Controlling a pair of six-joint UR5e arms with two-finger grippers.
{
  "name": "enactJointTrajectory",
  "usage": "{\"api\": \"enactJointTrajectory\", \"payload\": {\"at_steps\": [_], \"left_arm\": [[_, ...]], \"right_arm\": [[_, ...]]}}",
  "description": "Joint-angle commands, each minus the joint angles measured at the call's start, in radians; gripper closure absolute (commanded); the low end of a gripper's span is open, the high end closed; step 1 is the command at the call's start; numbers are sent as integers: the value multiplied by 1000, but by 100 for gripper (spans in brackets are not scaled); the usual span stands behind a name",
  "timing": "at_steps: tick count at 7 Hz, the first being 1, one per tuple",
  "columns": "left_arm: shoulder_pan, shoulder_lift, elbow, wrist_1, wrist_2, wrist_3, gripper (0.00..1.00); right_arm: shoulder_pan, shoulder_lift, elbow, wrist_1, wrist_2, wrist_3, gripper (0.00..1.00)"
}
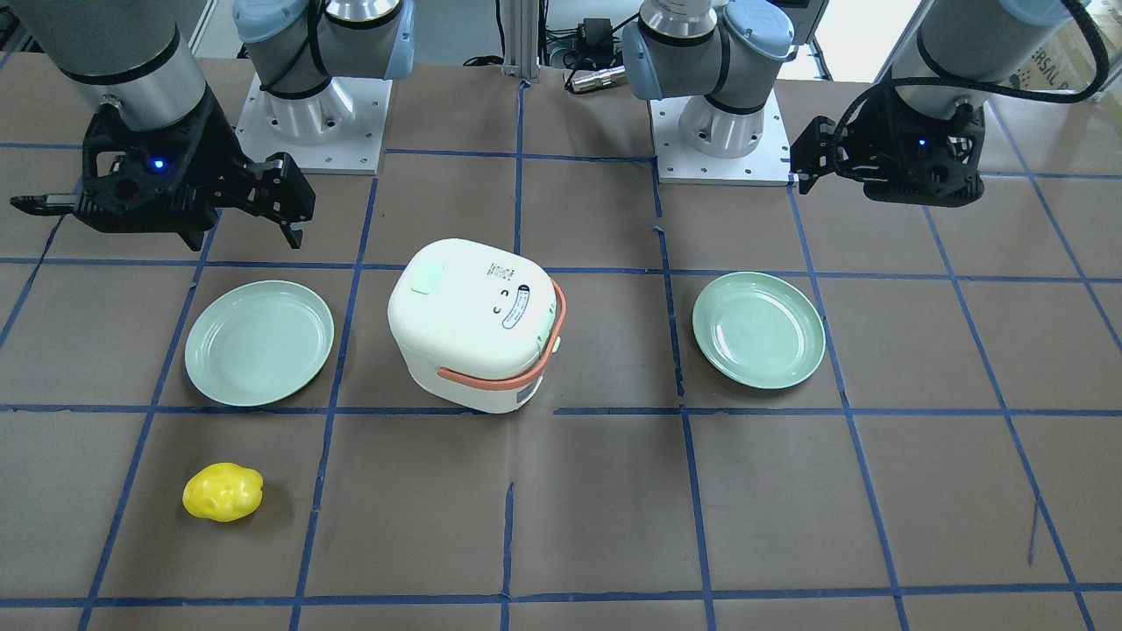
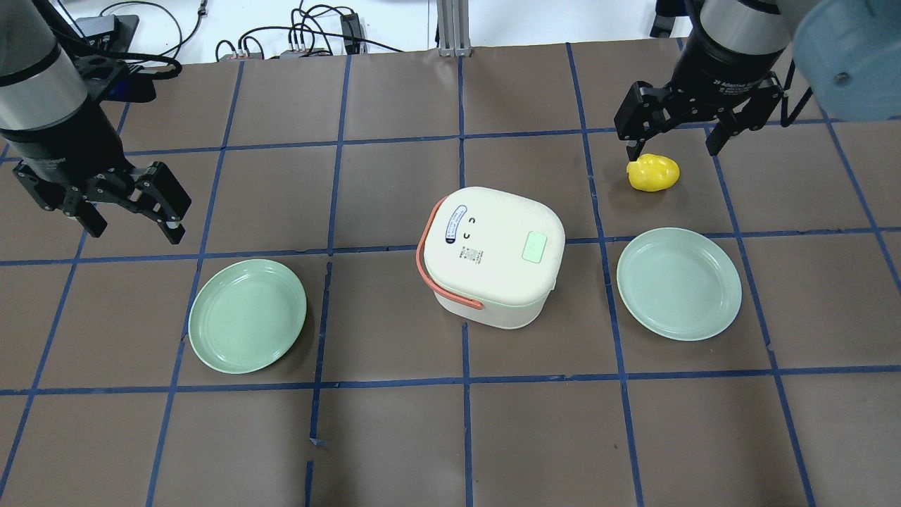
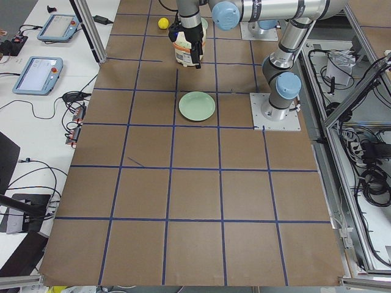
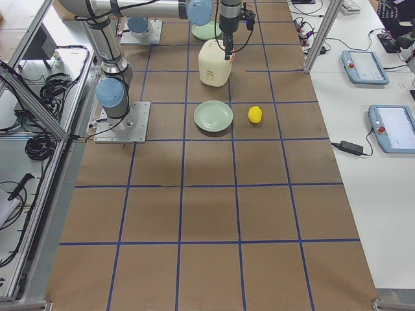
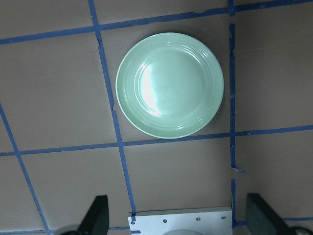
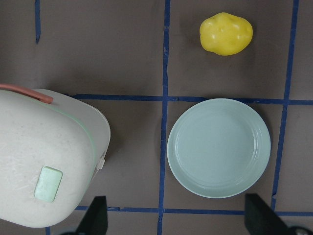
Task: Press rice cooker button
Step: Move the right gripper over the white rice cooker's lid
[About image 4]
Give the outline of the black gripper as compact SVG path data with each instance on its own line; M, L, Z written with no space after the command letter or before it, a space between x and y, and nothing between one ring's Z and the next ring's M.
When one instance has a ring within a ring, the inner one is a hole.
M223 32L223 44L225 49L225 60L230 60L233 56L233 33Z

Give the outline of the green plate near arm base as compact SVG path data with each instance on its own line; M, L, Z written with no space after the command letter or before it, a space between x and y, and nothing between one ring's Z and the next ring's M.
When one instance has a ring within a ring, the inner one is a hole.
M209 23L203 26L193 25L191 28L192 35L202 41L212 40L214 38L218 38L222 31L219 28L219 24L214 21L210 21Z

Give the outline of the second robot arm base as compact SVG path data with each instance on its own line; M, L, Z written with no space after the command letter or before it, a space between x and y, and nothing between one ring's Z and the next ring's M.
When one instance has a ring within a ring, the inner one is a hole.
M135 38L143 39L149 37L153 28L147 17L128 17L126 20L129 32Z

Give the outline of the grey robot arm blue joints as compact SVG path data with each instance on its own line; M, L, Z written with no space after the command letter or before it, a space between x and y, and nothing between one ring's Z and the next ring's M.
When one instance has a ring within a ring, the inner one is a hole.
M62 1L62 6L75 20L85 24L90 41L101 60L105 76L95 92L107 117L119 122L130 112L129 88L132 66L121 52L111 16L116 17L168 17L186 19L203 26L211 21L214 11L220 12L219 25L223 32L234 32L243 18L240 1Z

